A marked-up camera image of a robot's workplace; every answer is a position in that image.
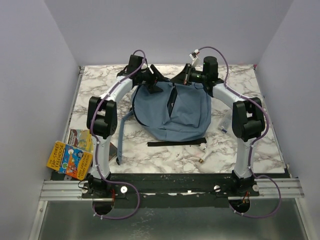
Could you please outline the blue student backpack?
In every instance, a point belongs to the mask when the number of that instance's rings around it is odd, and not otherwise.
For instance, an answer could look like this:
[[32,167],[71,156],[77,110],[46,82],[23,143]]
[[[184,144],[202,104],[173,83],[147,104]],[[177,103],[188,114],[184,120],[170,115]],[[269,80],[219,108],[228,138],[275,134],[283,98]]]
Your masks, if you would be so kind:
[[158,82],[157,92],[146,86],[131,95],[131,108],[121,119],[117,142],[117,164],[123,156],[125,122],[131,116],[153,137],[149,147],[201,145],[211,124],[212,98],[199,83],[191,85]]

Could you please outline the dark red notebook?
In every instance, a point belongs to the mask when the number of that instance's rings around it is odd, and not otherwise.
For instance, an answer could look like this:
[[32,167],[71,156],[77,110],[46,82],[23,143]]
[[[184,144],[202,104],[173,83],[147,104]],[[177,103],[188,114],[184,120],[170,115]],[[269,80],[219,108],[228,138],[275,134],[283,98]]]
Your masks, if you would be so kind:
[[118,152],[117,147],[114,144],[110,143],[108,160],[111,161],[113,158],[117,157],[117,152]]

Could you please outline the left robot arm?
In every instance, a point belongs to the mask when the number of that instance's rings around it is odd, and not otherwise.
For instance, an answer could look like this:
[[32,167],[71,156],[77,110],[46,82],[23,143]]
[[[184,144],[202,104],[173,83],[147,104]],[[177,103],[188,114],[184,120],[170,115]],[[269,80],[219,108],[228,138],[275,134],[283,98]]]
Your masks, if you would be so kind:
[[90,130],[94,147],[94,163],[91,175],[101,179],[94,184],[93,191],[101,198],[107,197],[111,185],[109,153],[112,135],[118,125],[117,104],[135,86],[144,86],[150,94],[163,90],[157,82],[166,81],[154,65],[148,66],[146,56],[133,53],[128,65],[118,73],[115,82],[99,97],[91,97],[88,104],[87,128]]

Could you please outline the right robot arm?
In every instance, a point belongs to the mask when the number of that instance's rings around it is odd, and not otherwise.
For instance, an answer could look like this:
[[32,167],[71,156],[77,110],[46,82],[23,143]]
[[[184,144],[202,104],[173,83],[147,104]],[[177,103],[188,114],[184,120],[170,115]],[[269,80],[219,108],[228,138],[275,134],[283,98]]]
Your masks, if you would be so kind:
[[259,98],[248,98],[225,86],[225,81],[219,78],[218,61],[214,56],[203,59],[202,70],[196,70],[187,63],[182,71],[170,80],[174,84],[203,85],[204,91],[227,105],[232,110],[231,126],[237,138],[237,155],[235,167],[231,177],[230,191],[241,196],[253,184],[252,157],[255,141],[261,137],[265,130],[265,117],[262,103]]

